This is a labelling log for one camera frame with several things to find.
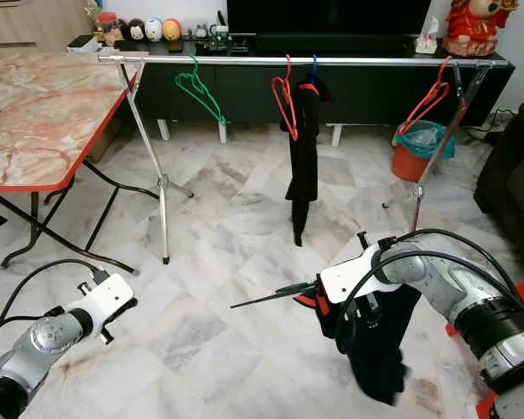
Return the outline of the black wire hanger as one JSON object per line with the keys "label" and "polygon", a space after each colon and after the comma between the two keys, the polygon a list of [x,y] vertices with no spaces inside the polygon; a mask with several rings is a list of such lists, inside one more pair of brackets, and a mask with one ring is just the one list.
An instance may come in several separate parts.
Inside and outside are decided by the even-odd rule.
{"label": "black wire hanger", "polygon": [[295,295],[302,294],[303,292],[312,291],[315,288],[315,283],[305,282],[298,283],[294,285],[287,285],[285,287],[279,288],[274,292],[273,295],[259,297],[259,299],[249,300],[249,302],[242,302],[230,306],[230,310],[234,308],[239,308],[246,305],[253,305],[261,302],[269,302],[269,300],[279,299],[279,297],[292,297]]}

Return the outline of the navy shirt red trim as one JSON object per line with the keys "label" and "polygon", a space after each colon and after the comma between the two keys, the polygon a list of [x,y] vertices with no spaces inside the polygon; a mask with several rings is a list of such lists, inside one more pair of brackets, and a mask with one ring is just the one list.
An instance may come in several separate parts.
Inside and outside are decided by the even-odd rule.
{"label": "navy shirt red trim", "polygon": [[[339,310],[335,318],[318,318],[317,315],[315,318],[321,323],[322,334],[335,340],[348,356],[362,393],[377,402],[394,406],[397,396],[404,391],[409,372],[399,346],[421,294],[403,285],[394,292],[375,292],[374,297],[379,307],[379,320],[374,326],[362,320],[346,320],[338,326],[341,305],[337,305]],[[314,310],[314,290],[295,295],[294,300]]]}

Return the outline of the green plastic hanger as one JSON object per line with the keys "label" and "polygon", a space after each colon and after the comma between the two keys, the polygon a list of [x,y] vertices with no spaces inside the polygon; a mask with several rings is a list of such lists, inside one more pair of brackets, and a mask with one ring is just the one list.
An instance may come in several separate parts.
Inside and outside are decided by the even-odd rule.
{"label": "green plastic hanger", "polygon": [[199,61],[196,56],[190,55],[191,67],[190,72],[179,72],[174,81],[179,89],[186,92],[196,103],[206,109],[214,120],[217,121],[219,127],[226,127],[227,119],[224,116],[222,108],[219,106],[217,99],[215,99],[210,88],[207,87],[202,80],[201,73],[199,73]]}

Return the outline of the red plastic hanger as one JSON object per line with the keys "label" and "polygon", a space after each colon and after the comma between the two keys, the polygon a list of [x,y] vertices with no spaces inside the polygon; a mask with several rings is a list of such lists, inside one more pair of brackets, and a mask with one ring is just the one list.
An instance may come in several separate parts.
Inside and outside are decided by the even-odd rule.
{"label": "red plastic hanger", "polygon": [[286,54],[286,72],[283,77],[273,77],[270,81],[271,92],[277,101],[279,117],[282,119],[283,127],[293,141],[297,141],[299,131],[297,127],[297,116],[295,116],[293,91],[290,87],[290,76],[293,73],[293,59],[289,53]]}
{"label": "red plastic hanger", "polygon": [[414,127],[426,114],[429,114],[432,109],[440,104],[441,100],[444,100],[447,94],[449,94],[451,84],[445,80],[445,69],[450,67],[450,61],[452,57],[445,57],[442,63],[438,67],[437,77],[435,77],[434,83],[426,92],[426,95],[422,97],[414,107],[410,115],[406,117],[406,120],[399,125],[396,131],[397,135],[405,135]]}

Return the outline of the black shirt red trim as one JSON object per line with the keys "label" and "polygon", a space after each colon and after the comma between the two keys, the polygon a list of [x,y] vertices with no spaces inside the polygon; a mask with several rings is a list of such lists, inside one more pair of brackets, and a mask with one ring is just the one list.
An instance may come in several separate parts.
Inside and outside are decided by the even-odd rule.
{"label": "black shirt red trim", "polygon": [[290,87],[290,122],[295,124],[289,133],[291,181],[285,199],[293,204],[293,241],[302,246],[309,203],[318,198],[317,135],[321,131],[321,103],[330,101],[328,87],[318,77],[306,75]]}

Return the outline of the red plastic bucket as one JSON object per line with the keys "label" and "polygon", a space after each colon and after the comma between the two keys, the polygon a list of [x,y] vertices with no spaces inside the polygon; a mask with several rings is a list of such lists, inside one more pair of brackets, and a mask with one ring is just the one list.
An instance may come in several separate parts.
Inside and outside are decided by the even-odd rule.
{"label": "red plastic bucket", "polygon": [[404,145],[395,145],[391,155],[391,172],[406,182],[417,182],[424,175],[429,157],[418,157]]}

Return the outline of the teal plastic bag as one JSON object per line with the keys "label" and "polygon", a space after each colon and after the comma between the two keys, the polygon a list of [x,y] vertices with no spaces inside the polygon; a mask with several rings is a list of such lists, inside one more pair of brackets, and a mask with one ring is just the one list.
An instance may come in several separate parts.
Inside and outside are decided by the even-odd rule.
{"label": "teal plastic bag", "polygon": [[402,145],[419,159],[432,159],[445,139],[447,127],[429,120],[415,120],[402,134],[395,132],[394,143]]}

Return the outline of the black TV console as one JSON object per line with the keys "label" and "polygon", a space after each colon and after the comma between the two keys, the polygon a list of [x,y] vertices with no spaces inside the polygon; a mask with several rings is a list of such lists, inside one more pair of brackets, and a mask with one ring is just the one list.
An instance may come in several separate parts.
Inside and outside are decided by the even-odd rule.
{"label": "black TV console", "polygon": [[[117,52],[146,52],[150,56],[185,56],[194,51],[192,43],[183,45],[181,52],[172,52],[166,41],[119,41]],[[278,57],[250,53],[247,56]],[[321,58],[358,58],[322,55]],[[390,58],[445,58],[442,52],[434,56],[412,55]],[[321,122],[339,124],[381,124],[396,127],[402,123],[437,77],[437,67],[371,67],[321,66],[321,79],[328,87],[330,101],[321,105]],[[199,65],[203,83],[210,88],[224,116],[230,123],[278,123],[277,101],[271,92],[273,77],[283,77],[286,65],[279,66],[214,66]],[[174,77],[190,72],[193,63],[147,64],[143,67],[135,91],[135,104],[145,119],[170,122],[211,122],[213,116],[179,89]],[[291,83],[295,84],[311,71],[311,65],[294,65]],[[468,87],[475,69],[462,68],[463,86]],[[435,106],[427,120],[447,124],[459,104],[455,96],[453,68],[447,67],[443,79],[451,84],[449,95]]]}

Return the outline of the marble table red edge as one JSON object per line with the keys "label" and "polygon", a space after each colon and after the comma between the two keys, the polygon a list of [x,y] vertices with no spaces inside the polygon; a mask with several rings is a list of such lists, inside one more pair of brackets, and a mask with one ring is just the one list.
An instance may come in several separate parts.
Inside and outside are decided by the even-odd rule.
{"label": "marble table red edge", "polygon": [[[30,228],[28,244],[7,255],[2,267],[47,235],[82,257],[134,268],[91,251],[120,191],[157,193],[112,180],[87,160],[112,116],[139,83],[142,64],[119,66],[94,53],[0,52],[0,204]],[[49,228],[69,196],[75,173],[89,168],[112,187],[86,244],[77,246]]]}

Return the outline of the silver clothes rack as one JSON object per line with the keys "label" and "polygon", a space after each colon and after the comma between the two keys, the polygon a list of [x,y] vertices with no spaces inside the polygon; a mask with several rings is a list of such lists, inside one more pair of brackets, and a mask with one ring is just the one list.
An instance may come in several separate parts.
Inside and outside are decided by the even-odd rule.
{"label": "silver clothes rack", "polygon": [[[125,93],[128,104],[133,112],[135,123],[137,123],[140,135],[143,142],[146,144],[146,149],[150,159],[153,160],[155,165],[155,171],[158,173],[158,187],[161,192],[165,192],[168,181],[165,180],[165,173],[162,171],[161,163],[158,162],[157,156],[151,147],[147,131],[145,131],[145,125],[143,125],[140,111],[135,103],[135,89],[130,81],[126,81],[126,69],[125,64],[129,61],[140,64],[185,64],[186,61],[191,61],[194,67],[198,65],[214,65],[214,66],[279,66],[286,65],[287,68],[293,68],[294,65],[317,65],[321,66],[371,66],[371,67],[437,67],[441,71],[442,67],[453,68],[454,79],[457,80],[457,88],[455,88],[455,96],[458,97],[457,111],[455,111],[450,126],[446,129],[445,140],[438,147],[437,153],[434,153],[432,160],[427,164],[425,171],[421,178],[419,178],[417,184],[413,185],[412,191],[415,201],[415,207],[413,210],[412,220],[410,220],[410,232],[417,231],[419,225],[419,215],[421,215],[422,203],[424,200],[424,184],[427,183],[427,179],[431,178],[432,172],[437,167],[438,161],[441,160],[441,155],[445,152],[447,145],[447,139],[452,137],[455,132],[458,131],[460,124],[468,112],[469,107],[474,102],[474,96],[478,94],[478,90],[481,88],[483,80],[486,75],[494,68],[505,68],[511,66],[513,63],[506,59],[489,59],[489,58],[478,58],[478,59],[466,59],[466,58],[278,58],[278,57],[221,57],[221,56],[202,56],[198,58],[190,58],[185,56],[148,56],[148,55],[106,55],[98,56],[97,60],[100,63],[108,63],[110,65],[118,66],[120,75],[123,76],[123,85],[125,85]],[[463,84],[460,72],[462,68],[473,68],[475,69],[474,76],[468,84],[468,88],[463,89],[460,85]],[[168,251],[168,227],[166,224],[166,204],[165,196],[162,195],[161,199],[161,219],[162,219],[162,235],[166,243],[163,244],[163,262],[167,264],[169,258]]]}

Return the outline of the black soundbar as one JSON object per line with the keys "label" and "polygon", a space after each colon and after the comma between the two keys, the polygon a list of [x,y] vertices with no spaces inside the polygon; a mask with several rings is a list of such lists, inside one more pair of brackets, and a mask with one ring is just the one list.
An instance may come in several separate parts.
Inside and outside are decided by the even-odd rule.
{"label": "black soundbar", "polygon": [[259,32],[255,47],[262,52],[281,53],[402,53],[413,47],[412,35],[369,35],[368,33]]}

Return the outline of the white tissue box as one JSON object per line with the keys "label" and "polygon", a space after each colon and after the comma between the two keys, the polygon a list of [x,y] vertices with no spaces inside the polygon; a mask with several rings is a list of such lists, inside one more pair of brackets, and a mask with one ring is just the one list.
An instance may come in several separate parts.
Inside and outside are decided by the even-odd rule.
{"label": "white tissue box", "polygon": [[430,17],[429,23],[427,23],[421,32],[417,40],[415,40],[415,52],[424,53],[424,55],[434,55],[438,50],[437,32],[440,28],[440,21],[437,17]]}

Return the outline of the black flat television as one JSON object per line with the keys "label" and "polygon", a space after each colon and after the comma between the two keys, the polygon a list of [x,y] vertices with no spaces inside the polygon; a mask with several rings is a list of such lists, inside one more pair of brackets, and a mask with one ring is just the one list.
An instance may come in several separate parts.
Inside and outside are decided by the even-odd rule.
{"label": "black flat television", "polygon": [[236,33],[417,35],[432,0],[226,0]]}

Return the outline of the yellow ball figurine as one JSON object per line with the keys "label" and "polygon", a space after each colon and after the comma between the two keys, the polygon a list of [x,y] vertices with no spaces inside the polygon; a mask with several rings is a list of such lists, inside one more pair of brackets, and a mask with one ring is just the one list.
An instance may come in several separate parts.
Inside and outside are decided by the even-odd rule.
{"label": "yellow ball figurine", "polygon": [[162,23],[162,35],[167,43],[177,43],[177,41],[182,41],[183,28],[181,23],[179,23],[179,21],[174,17],[166,17]]}

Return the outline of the red seated figurine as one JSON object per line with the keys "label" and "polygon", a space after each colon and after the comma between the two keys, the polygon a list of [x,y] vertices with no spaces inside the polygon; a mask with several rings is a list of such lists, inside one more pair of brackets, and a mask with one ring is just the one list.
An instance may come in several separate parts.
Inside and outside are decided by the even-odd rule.
{"label": "red seated figurine", "polygon": [[519,0],[452,0],[442,47],[455,57],[489,57],[496,52],[498,29],[505,28]]}

